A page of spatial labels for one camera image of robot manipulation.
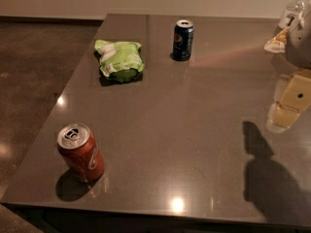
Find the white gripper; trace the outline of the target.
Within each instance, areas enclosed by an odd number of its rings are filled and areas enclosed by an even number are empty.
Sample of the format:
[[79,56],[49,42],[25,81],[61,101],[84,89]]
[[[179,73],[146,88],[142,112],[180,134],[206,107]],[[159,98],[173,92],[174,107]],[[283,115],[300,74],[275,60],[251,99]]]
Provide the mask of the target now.
[[268,129],[289,129],[311,106],[311,11],[305,9],[289,29],[286,57],[293,65],[307,68],[290,76],[282,74],[276,83],[267,116]]

